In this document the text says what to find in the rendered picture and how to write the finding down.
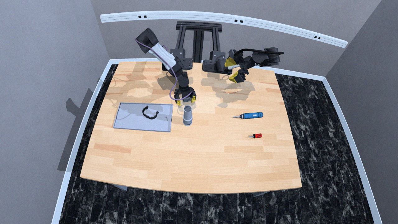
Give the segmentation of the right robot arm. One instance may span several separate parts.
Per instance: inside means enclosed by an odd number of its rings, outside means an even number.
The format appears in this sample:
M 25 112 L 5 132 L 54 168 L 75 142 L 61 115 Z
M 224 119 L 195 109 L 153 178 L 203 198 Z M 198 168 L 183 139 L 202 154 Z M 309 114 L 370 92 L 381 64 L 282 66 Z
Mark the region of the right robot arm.
M 153 33 L 153 31 L 148 27 L 142 34 L 140 34 L 135 40 L 144 44 L 141 45 L 138 43 L 139 47 L 144 53 L 150 53 L 154 55 L 160 62 L 162 62 L 162 70 L 168 70 L 168 72 L 178 80 L 178 83 L 181 87 L 186 87 L 189 85 L 189 79 L 187 76 L 187 72 L 183 72 L 184 69 L 191 69 L 191 59 L 190 58 L 182 58 L 179 59 L 177 56 L 174 57 L 172 54 L 168 53 L 158 42 L 157 37 Z M 151 49 L 149 49 L 148 46 Z M 185 61 L 184 61 L 185 60 Z M 190 60 L 190 62 L 189 62 Z M 173 69 L 174 73 L 168 67 L 168 65 Z M 185 67 L 184 67 L 185 66 Z M 190 66 L 190 67 L 189 67 Z

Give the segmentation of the blue screwdriver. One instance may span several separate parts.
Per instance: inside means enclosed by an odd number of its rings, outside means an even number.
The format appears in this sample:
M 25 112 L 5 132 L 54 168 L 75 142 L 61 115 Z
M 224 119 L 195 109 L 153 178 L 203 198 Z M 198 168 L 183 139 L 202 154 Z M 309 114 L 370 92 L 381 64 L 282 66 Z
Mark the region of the blue screwdriver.
M 261 118 L 263 117 L 262 112 L 256 112 L 256 113 L 244 113 L 239 116 L 241 119 L 254 119 L 254 118 Z

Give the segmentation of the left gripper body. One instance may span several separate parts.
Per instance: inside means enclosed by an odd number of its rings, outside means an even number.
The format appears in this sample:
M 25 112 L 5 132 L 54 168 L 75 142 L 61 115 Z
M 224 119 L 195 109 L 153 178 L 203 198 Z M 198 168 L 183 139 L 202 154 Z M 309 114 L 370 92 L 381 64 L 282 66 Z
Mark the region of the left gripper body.
M 240 68 L 241 68 L 240 70 L 238 70 L 238 74 L 237 74 L 237 76 L 234 77 L 234 79 L 237 83 L 244 82 L 244 80 L 246 80 L 245 74 L 249 75 L 248 69 L 254 67 L 255 64 L 254 64 L 251 56 L 247 56 L 244 58 L 245 64 L 243 63 L 243 60 L 241 60 L 241 59 L 239 59 L 238 61 L 236 61 L 236 60 L 234 60 L 234 61 L 237 65 L 240 65 Z

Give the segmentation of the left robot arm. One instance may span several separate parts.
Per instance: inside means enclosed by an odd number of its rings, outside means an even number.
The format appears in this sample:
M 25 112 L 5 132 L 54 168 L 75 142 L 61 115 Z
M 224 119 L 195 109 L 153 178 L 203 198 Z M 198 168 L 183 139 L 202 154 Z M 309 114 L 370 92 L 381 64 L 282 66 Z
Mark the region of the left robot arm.
M 275 47 L 265 48 L 264 50 L 278 52 L 278 48 L 275 48 Z M 235 54 L 236 52 L 237 52 L 237 54 Z M 243 52 L 240 52 L 240 51 L 238 52 L 236 50 L 231 49 L 228 53 L 232 59 L 234 59 L 236 61 L 241 59 L 241 60 L 243 60 L 243 63 L 245 64 L 244 59 L 243 59 Z M 267 53 L 253 52 L 251 58 L 255 64 L 255 66 L 260 65 L 260 67 L 278 65 L 279 64 L 278 62 L 280 62 L 279 54 L 267 54 Z M 225 67 L 225 62 L 226 62 L 226 59 L 218 59 L 217 61 L 205 60 L 204 61 L 204 70 L 232 74 L 234 68 L 240 67 L 240 65 L 233 65 L 233 66 Z

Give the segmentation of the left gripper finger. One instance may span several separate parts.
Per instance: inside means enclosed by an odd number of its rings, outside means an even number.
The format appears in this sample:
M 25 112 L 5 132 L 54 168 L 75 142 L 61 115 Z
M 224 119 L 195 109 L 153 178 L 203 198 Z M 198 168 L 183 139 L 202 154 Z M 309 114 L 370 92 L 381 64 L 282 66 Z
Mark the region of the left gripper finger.
M 225 62 L 225 67 L 233 66 L 233 65 L 237 65 L 237 64 L 235 63 L 234 59 L 232 59 L 231 57 L 229 57 L 229 58 L 226 60 L 226 62 Z
M 237 82 L 235 81 L 235 79 L 234 79 L 234 77 L 237 76 L 237 74 L 238 74 L 238 72 L 234 73 L 234 74 L 229 78 L 229 80 L 232 81 L 232 82 L 237 83 Z

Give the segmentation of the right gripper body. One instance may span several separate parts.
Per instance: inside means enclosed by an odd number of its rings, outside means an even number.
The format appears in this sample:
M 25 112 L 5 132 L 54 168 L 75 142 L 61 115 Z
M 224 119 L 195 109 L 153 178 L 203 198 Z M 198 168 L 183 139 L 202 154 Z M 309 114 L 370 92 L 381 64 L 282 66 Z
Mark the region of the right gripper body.
M 193 90 L 193 92 L 194 92 L 193 96 L 195 96 L 195 99 L 196 99 L 196 96 L 197 96 L 197 95 L 195 94 L 194 89 L 193 89 L 192 87 L 189 87 L 189 85 L 186 86 L 186 87 L 181 87 L 181 86 L 179 85 L 179 88 L 178 88 L 178 89 L 175 89 L 174 98 L 175 98 L 175 99 L 179 99 L 180 96 L 179 96 L 178 94 L 181 94 L 181 91 L 188 90 L 188 89 L 190 89 L 190 91 Z

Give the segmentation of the grey metal cylindrical flange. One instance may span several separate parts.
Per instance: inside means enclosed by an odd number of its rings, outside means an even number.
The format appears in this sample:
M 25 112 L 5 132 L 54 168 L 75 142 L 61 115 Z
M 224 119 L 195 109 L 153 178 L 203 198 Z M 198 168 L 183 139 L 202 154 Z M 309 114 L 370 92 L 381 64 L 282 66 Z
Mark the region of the grey metal cylindrical flange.
M 185 120 L 183 120 L 183 124 L 185 125 L 185 126 L 190 126 L 191 124 L 192 124 L 192 120 L 191 121 L 185 121 Z

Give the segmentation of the red and black screwdriver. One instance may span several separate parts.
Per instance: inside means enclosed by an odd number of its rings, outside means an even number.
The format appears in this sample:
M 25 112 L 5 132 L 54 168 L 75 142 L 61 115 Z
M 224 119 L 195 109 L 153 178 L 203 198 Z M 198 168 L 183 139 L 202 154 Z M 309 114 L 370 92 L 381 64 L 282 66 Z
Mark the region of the red and black screwdriver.
M 261 137 L 262 137 L 262 134 L 261 134 L 261 133 L 259 133 L 259 134 L 253 134 L 253 136 L 251 136 L 251 137 L 253 137 L 253 138 L 261 138 Z

